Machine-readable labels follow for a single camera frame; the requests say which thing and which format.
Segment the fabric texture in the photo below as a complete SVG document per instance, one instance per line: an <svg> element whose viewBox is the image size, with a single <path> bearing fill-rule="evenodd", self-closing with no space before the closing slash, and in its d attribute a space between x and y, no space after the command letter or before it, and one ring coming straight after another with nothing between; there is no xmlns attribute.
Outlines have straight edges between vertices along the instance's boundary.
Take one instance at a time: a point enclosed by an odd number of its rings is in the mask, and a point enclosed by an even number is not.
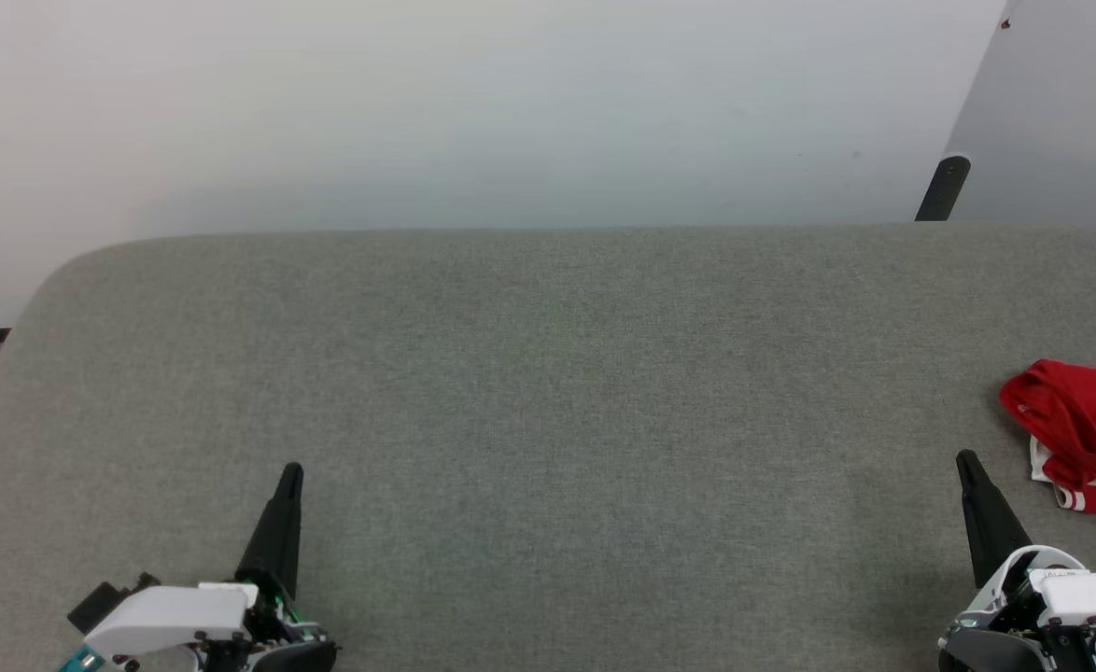
<svg viewBox="0 0 1096 672"><path fill-rule="evenodd" d="M1035 471L1057 486L1060 505L1096 513L1096 368L1035 362L1001 387L1000 400L1034 436L1030 463L1040 460Z"/></svg>
<svg viewBox="0 0 1096 672"><path fill-rule="evenodd" d="M933 669L974 596L959 449L1096 568L996 400L1042 357L1096 366L1096 237L109 248L0 355L0 671L57 669L100 581L228 579L288 460L297 604L343 671Z"/></svg>

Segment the red cloth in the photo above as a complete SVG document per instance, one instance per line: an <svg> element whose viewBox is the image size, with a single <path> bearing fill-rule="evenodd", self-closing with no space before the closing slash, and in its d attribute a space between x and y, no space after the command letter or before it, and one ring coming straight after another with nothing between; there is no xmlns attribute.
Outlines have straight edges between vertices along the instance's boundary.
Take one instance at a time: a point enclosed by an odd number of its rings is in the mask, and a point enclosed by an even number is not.
<svg viewBox="0 0 1096 672"><path fill-rule="evenodd" d="M1001 405L1050 449L1042 471L1096 513L1096 368L1038 361L1000 390Z"/></svg>

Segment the gray fabric surface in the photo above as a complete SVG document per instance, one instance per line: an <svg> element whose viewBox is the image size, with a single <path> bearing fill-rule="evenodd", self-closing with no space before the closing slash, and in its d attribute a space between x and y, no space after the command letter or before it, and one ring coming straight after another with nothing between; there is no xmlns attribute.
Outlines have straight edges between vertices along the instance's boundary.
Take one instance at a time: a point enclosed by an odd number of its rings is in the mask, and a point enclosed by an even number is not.
<svg viewBox="0 0 1096 672"><path fill-rule="evenodd" d="M931 669L970 601L954 455L1096 567L997 386L1096 366L1096 238L1007 226L141 242L0 356L0 669L144 569L231 574L308 468L339 669Z"/></svg>

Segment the white stripe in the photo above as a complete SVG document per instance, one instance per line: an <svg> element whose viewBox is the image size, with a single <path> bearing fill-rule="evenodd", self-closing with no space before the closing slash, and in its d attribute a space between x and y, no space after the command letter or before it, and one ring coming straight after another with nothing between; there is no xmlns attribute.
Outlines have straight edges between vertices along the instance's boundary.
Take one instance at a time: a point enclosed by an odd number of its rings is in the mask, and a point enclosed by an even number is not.
<svg viewBox="0 0 1096 672"><path fill-rule="evenodd" d="M1074 498L1070 497L1070 490L1062 486L1055 486L1055 501L1061 508L1070 508L1074 503Z"/></svg>
<svg viewBox="0 0 1096 672"><path fill-rule="evenodd" d="M1032 480L1038 480L1039 483L1051 483L1050 477L1042 471L1048 459L1050 459L1050 451L1042 446L1042 442L1038 442L1037 436L1030 434L1030 478Z"/></svg>

